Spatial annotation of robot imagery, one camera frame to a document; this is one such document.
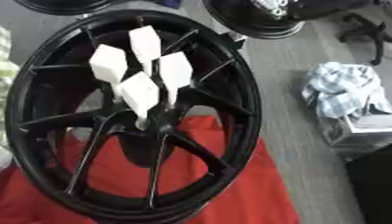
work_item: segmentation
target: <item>white bolt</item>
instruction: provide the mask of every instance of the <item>white bolt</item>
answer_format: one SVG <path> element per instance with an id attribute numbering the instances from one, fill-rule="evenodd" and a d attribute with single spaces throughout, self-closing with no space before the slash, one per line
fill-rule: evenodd
<path id="1" fill-rule="evenodd" d="M 160 75 L 169 91 L 169 105 L 177 101 L 179 88 L 191 84 L 193 68 L 183 52 L 166 55 L 160 59 Z"/>
<path id="2" fill-rule="evenodd" d="M 132 51 L 142 64 L 143 70 L 151 76 L 151 62 L 159 59 L 162 55 L 161 38 L 149 25 L 130 31 L 129 40 Z"/>
<path id="3" fill-rule="evenodd" d="M 112 85 L 119 84 L 128 69 L 125 51 L 109 45 L 99 45 L 89 64 L 96 79 Z"/>
<path id="4" fill-rule="evenodd" d="M 139 117 L 136 126 L 143 130 L 143 127 L 146 126 L 148 110 L 158 104 L 158 86 L 145 72 L 139 72 L 118 85 L 117 91 L 124 101 L 135 111 Z"/>

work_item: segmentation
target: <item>green cloth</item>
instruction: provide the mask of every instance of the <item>green cloth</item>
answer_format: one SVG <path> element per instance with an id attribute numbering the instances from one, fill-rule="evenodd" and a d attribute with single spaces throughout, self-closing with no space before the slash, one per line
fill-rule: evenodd
<path id="1" fill-rule="evenodd" d="M 11 34 L 0 27 L 0 77 L 13 77 L 19 67 L 8 60 L 11 52 Z"/>
<path id="2" fill-rule="evenodd" d="M 11 52 L 11 34 L 6 29 L 0 27 L 0 170 L 8 162 L 9 149 L 4 127 L 4 110 L 8 90 L 19 67 L 9 61 Z"/>

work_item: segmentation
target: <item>plaid cloth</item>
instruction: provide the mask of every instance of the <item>plaid cloth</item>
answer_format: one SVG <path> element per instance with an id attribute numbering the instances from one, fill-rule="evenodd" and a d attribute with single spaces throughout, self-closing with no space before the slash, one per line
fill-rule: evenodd
<path id="1" fill-rule="evenodd" d="M 11 34 L 0 27 L 0 109 L 4 111 L 8 90 L 13 77 L 18 72 L 18 66 L 8 61 L 11 52 Z M 7 167 L 12 160 L 9 152 L 4 127 L 4 112 L 0 113 L 0 170 Z"/>
<path id="2" fill-rule="evenodd" d="M 367 116 L 371 108 L 392 113 L 381 80 L 370 66 L 328 62 L 310 71 L 308 78 L 302 96 L 308 105 L 315 104 L 318 117 Z"/>

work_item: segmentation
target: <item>black container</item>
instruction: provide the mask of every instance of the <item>black container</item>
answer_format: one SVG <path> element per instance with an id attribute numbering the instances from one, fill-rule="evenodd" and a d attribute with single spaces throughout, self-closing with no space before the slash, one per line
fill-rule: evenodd
<path id="1" fill-rule="evenodd" d="M 392 145 L 346 166 L 368 224 L 392 223 Z"/>

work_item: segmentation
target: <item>chair wheel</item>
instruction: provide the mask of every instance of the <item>chair wheel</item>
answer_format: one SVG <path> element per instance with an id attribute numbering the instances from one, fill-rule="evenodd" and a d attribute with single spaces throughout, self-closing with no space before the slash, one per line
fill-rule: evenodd
<path id="1" fill-rule="evenodd" d="M 372 64 L 373 66 L 378 66 L 380 65 L 382 62 L 378 59 L 374 59 L 370 61 L 370 64 Z"/>

